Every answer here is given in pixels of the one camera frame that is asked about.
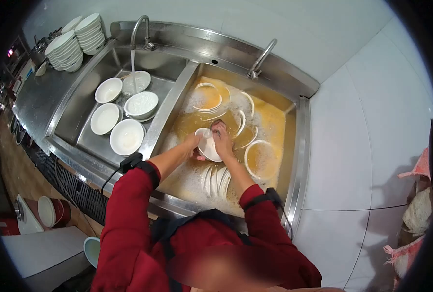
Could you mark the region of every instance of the running water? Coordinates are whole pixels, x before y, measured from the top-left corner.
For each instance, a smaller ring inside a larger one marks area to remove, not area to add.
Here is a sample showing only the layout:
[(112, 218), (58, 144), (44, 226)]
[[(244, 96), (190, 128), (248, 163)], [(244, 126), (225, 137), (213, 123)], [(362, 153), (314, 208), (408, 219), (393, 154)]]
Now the running water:
[(135, 50), (131, 50), (131, 68), (132, 82), (134, 83), (134, 93), (137, 93), (137, 82), (135, 81)]

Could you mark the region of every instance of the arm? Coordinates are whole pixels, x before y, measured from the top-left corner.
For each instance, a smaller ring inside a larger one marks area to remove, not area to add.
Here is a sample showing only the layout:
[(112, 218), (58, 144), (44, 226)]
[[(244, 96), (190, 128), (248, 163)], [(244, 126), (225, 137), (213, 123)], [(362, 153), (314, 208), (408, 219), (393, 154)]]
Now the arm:
[[(148, 161), (160, 180), (191, 156), (200, 138), (192, 135)], [(100, 236), (101, 252), (94, 281), (96, 287), (130, 283), (139, 254), (150, 250), (147, 207), (152, 191), (149, 175), (138, 168), (128, 171), (115, 183)]]
[[(239, 205), (245, 207), (254, 197), (263, 194), (264, 191), (254, 182), (245, 167), (234, 157), (233, 142), (226, 131), (224, 123), (215, 123), (212, 131), (216, 152), (231, 173), (236, 186), (236, 194), (240, 198)], [(244, 219), (250, 236), (274, 244), (292, 245), (288, 234), (280, 224), (278, 212), (271, 202), (265, 201), (250, 207), (245, 212)]]

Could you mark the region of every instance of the stainless steel sink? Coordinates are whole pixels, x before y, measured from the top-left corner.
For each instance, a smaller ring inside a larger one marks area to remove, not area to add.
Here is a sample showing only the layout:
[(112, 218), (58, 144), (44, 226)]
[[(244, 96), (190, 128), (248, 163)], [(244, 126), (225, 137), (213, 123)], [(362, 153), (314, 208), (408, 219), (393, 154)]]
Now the stainless steel sink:
[[(83, 179), (98, 186), (104, 183), (124, 157), (112, 151), (109, 135), (97, 136), (91, 132), (90, 117), (98, 107), (94, 94), (103, 80), (130, 73), (130, 47), (125, 44), (130, 41), (133, 24), (116, 22), (111, 25), (115, 39), (82, 68), (52, 114), (44, 137), (52, 153)], [(137, 39), (143, 39), (143, 35), (144, 31), (139, 30)], [(318, 89), (318, 83), (273, 55), (264, 61), (258, 80), (251, 80), (246, 77), (247, 68), (261, 50), (210, 30), (151, 22), (150, 37), (156, 50), (138, 50), (135, 68), (152, 75), (147, 90), (158, 95), (159, 109), (153, 119), (144, 123), (147, 134), (138, 151), (145, 159), (159, 153), (186, 94), (199, 76), (220, 79), (271, 103), (286, 112), (284, 152), (277, 191), (283, 198), (288, 216), (288, 221), (283, 217), (281, 223), (287, 230), (288, 223), (291, 224), (295, 232), (309, 162), (310, 108), (305, 96), (312, 96)], [(116, 103), (124, 105), (125, 100), (124, 96), (120, 96)], [(111, 192), (114, 182), (121, 175), (116, 173), (105, 190)], [(151, 195), (148, 207), (151, 213), (171, 218), (192, 215), (203, 209), (205, 207), (159, 191)], [(242, 218), (235, 218), (235, 222), (240, 230), (245, 230)]]
[[(151, 83), (146, 91), (158, 96), (158, 109), (173, 87), (188, 59), (155, 51), (136, 51), (135, 68), (151, 75)], [(101, 159), (111, 166), (118, 167), (124, 159), (109, 145), (109, 135), (96, 135), (90, 128), (94, 111), (101, 105), (95, 101), (95, 90), (104, 80), (111, 77), (124, 77), (131, 73), (131, 51), (126, 47), (113, 47), (93, 67), (85, 79), (79, 83), (62, 113), (54, 134), (89, 155)], [(124, 108), (130, 95), (120, 93), (114, 103)], [(149, 129), (153, 119), (143, 123)]]

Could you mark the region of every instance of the red shirt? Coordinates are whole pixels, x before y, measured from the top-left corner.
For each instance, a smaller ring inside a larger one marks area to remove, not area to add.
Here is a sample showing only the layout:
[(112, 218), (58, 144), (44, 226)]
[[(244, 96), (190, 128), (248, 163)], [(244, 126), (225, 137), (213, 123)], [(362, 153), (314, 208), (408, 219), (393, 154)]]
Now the red shirt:
[[(150, 164), (160, 177), (155, 165)], [(128, 171), (114, 185), (100, 236), (101, 251), (91, 291), (169, 291), (163, 247), (160, 242), (152, 245), (150, 239), (147, 207), (152, 191), (148, 174), (138, 168)], [(263, 193), (254, 184), (244, 192), (239, 204), (244, 207)], [(282, 285), (284, 288), (320, 287), (320, 272), (291, 243), (270, 201), (249, 208), (245, 221), (254, 246), (276, 249), (298, 263), (291, 267), (292, 278)], [(208, 246), (242, 245), (229, 227), (203, 218), (179, 227), (170, 243), (176, 255)], [(184, 292), (190, 291), (189, 286), (182, 288)]]

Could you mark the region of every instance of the red sleeve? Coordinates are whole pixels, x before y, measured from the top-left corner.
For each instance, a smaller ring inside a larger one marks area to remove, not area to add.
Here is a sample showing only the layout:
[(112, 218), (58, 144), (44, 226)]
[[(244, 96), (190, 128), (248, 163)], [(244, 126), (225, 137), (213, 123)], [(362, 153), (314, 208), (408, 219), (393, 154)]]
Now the red sleeve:
[[(264, 191), (258, 184), (250, 186), (241, 196), (239, 205), (245, 207), (254, 197), (263, 193)], [(251, 237), (276, 244), (280, 251), (296, 259), (299, 276), (304, 281), (303, 287), (320, 287), (322, 281), (320, 272), (291, 242), (280, 224), (278, 212), (272, 202), (264, 201), (250, 207), (244, 217)], [(298, 288), (299, 284), (297, 278), (293, 277), (292, 283), (285, 283), (281, 286), (286, 289), (294, 289)]]
[[(264, 191), (258, 184), (250, 186), (241, 196), (239, 205), (245, 207), (254, 197), (261, 194), (264, 194)], [(273, 244), (292, 244), (279, 222), (278, 212), (272, 202), (264, 201), (250, 207), (244, 217), (251, 237)]]
[[(149, 163), (160, 177), (156, 166)], [(152, 191), (149, 175), (138, 168), (128, 171), (114, 184), (100, 236), (101, 251), (93, 285), (96, 291), (128, 286), (139, 253), (150, 250), (147, 207)]]

